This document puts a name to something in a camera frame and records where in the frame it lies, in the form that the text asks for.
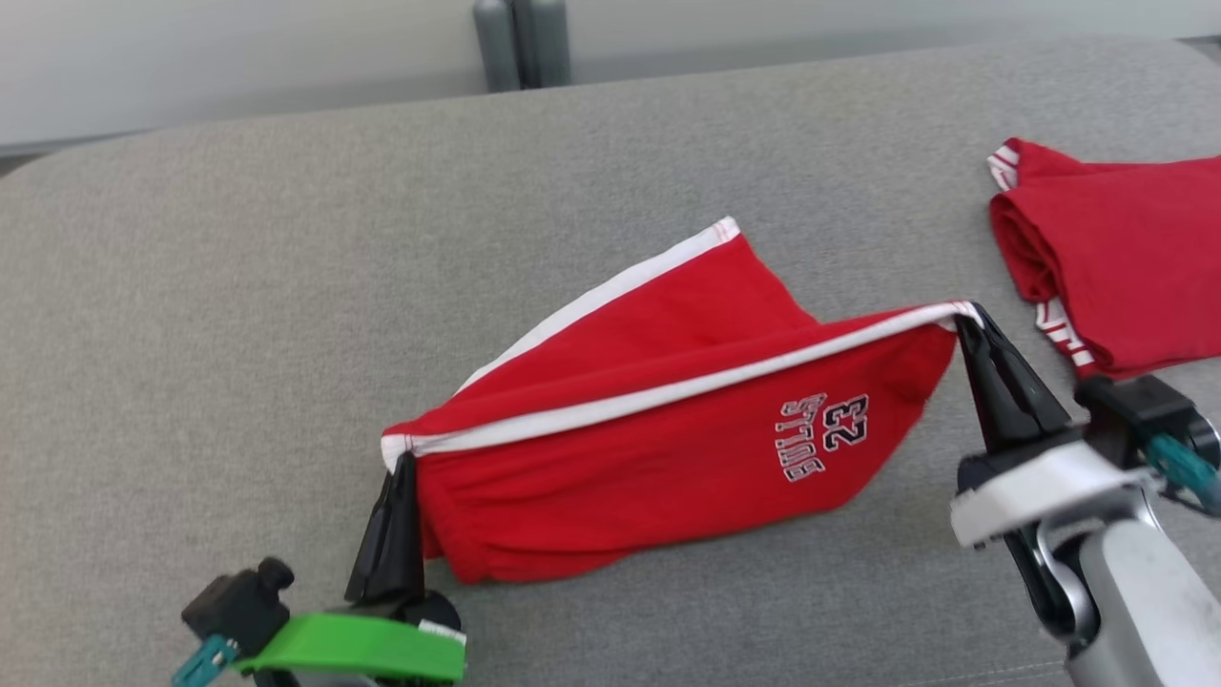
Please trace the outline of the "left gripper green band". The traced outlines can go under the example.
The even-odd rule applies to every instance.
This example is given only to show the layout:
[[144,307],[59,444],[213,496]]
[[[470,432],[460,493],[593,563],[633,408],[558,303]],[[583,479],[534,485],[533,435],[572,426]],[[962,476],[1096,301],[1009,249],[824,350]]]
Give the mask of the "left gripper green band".
[[297,614],[260,653],[233,665],[258,678],[298,686],[453,686],[466,677],[466,631],[440,592],[424,592],[422,522],[416,458],[402,453],[361,536],[347,602],[372,602],[379,591],[410,600]]

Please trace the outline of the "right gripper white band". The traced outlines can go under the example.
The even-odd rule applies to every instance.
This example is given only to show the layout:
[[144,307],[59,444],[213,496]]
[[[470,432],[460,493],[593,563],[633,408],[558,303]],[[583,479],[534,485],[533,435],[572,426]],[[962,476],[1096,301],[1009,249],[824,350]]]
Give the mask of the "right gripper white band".
[[965,548],[1002,541],[1044,628],[1060,642],[1088,643],[1103,617],[1085,578],[1056,556],[1050,534],[1092,519],[1095,533],[1122,521],[1160,530],[1149,504],[1154,475],[1117,467],[1071,430],[1067,409],[1020,348],[980,304],[972,308],[956,329],[987,451],[958,462],[950,526]]

